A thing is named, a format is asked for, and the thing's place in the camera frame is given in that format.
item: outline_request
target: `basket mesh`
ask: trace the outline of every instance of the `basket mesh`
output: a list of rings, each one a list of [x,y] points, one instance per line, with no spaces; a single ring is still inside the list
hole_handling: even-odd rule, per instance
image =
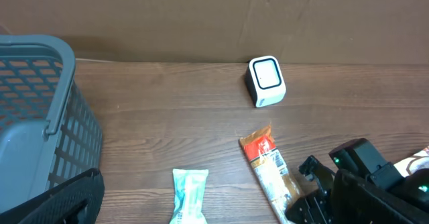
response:
[[[100,125],[74,83],[68,99],[46,190],[99,166]]]
[[[45,119],[61,72],[55,58],[0,58],[0,132],[18,121]],[[99,167],[101,128],[75,83],[59,132],[46,190]]]
[[[46,118],[61,70],[53,58],[0,58],[0,131],[18,121]]]

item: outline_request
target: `white cube device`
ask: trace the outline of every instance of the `white cube device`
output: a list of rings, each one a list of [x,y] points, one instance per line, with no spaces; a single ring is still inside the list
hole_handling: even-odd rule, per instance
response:
[[[286,94],[286,84],[279,62],[273,56],[251,60],[245,82],[256,107],[278,103]]]

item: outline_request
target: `black device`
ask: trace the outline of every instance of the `black device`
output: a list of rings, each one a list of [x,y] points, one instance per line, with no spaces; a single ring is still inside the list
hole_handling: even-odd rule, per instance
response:
[[[33,199],[0,214],[1,224],[93,224],[105,185],[100,170],[91,168]]]
[[[299,167],[318,190],[298,199],[286,217],[300,223],[429,223],[429,169],[404,178],[367,139],[333,149],[334,173],[310,156]]]

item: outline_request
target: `gray plastic basket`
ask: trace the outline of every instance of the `gray plastic basket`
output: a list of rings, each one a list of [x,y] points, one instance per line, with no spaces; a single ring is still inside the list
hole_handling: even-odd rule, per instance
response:
[[[99,167],[101,128],[74,69],[58,38],[0,36],[0,213]]]

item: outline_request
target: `light blue wrapper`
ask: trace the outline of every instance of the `light blue wrapper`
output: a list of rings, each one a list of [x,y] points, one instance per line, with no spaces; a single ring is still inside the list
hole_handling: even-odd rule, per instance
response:
[[[174,212],[170,224],[207,224],[201,213],[208,170],[173,169]]]

